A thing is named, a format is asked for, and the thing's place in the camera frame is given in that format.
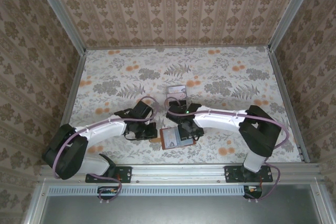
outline patterned wall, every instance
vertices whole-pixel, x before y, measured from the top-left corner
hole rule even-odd
[[[47,0],[0,0],[0,223],[20,223],[79,56]]]
[[[290,0],[61,0],[87,48],[267,44]]]
[[[336,199],[336,0],[304,0],[276,55],[310,158]]]

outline floral tablecloth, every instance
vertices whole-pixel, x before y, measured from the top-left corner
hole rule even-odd
[[[165,118],[163,101],[169,86],[184,84],[189,101],[211,108],[260,106],[291,134],[290,141],[269,160],[301,161],[266,47],[93,50],[86,56],[72,126],[98,122],[132,108],[145,95],[160,103],[157,129],[176,126]],[[278,143],[284,137],[282,132]],[[104,153],[117,164],[195,164],[243,162],[248,150],[240,134],[205,129],[196,145],[184,148],[162,150],[161,143],[118,136],[88,151]]]

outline floral wallpaper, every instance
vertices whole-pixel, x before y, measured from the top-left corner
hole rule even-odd
[[[276,55],[313,162],[336,199],[336,0],[304,0]]]
[[[61,0],[89,49],[267,44],[290,0]]]
[[[167,88],[186,85],[188,99],[211,108],[244,110],[256,104],[290,132],[266,47],[92,50],[80,81],[70,123],[84,126],[133,108],[145,95],[155,97],[157,129],[176,126],[165,118]],[[112,137],[88,149],[117,164],[243,162],[248,147],[239,133],[205,129],[196,145],[162,150],[161,143]],[[292,132],[271,162],[300,162]]]
[[[0,0],[0,223],[21,223],[79,55],[47,0]]]

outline gray leaf pattern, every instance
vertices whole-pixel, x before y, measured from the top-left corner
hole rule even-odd
[[[266,48],[165,48],[88,50],[70,124],[87,125],[109,117],[113,112],[132,108],[143,96],[159,103],[156,128],[176,126],[165,117],[163,101],[168,87],[186,85],[189,102],[210,108],[244,110],[261,106],[280,123],[289,127]],[[150,99],[145,103],[154,107]],[[13,118],[10,108],[3,116]],[[271,162],[299,162],[293,137],[290,144],[274,151]],[[119,164],[183,164],[243,162],[248,152],[238,133],[205,129],[196,145],[163,150],[161,143],[127,141],[111,137],[97,145]],[[29,166],[25,158],[21,167]]]

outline gray panel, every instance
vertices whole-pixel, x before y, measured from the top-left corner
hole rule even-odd
[[[42,223],[321,223],[309,185],[279,186],[267,199],[242,196],[48,197]]]

